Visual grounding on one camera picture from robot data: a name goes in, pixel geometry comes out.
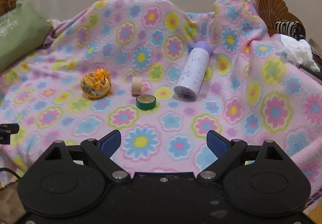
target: green bag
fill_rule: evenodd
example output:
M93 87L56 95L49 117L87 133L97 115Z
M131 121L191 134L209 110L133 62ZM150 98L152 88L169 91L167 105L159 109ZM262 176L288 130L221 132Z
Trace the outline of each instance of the green bag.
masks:
M27 3L0 17L0 73L9 65L40 47L52 26Z

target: brown woven basket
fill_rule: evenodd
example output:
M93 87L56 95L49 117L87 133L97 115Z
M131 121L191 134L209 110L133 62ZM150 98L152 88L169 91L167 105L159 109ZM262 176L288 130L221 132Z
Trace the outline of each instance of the brown woven basket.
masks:
M267 25L270 36L277 33L274 27L278 20L294 20L303 25L296 16L289 12L283 0L259 0L259 16Z
M0 0L0 16L16 8L17 0Z

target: white water bottle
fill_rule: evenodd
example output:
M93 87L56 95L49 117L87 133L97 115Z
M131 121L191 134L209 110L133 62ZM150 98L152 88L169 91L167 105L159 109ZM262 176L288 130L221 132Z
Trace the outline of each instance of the white water bottle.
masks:
M211 47L203 40L194 45L174 88L174 92L179 97L187 100L197 98L211 53Z

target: zebra striped object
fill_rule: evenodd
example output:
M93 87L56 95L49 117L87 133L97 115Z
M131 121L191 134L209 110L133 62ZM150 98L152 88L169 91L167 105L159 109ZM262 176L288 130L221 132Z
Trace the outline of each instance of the zebra striped object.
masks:
M290 36L296 40L305 38L305 29L298 21L279 20L275 23L274 29L279 34Z

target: fleece blanket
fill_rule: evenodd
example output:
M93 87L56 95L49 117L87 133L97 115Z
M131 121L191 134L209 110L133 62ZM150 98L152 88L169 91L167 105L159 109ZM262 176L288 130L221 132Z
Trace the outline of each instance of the fleece blanket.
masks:
M217 0L213 12L192 14L167 0L103 0L71 20L51 21L49 45L0 77L0 121L21 127L1 147L0 164L26 171L55 140L76 145L119 129L122 145L112 159L129 173L197 174L216 159L205 142L213 129L250 145L275 140L315 194L322 186L322 88L283 58L280 36L268 36L257 7L257 0ZM173 87L198 40L214 53L189 102ZM111 72L113 94L92 101L79 82L101 67ZM143 93L157 98L155 109L135 106L135 75L143 77Z

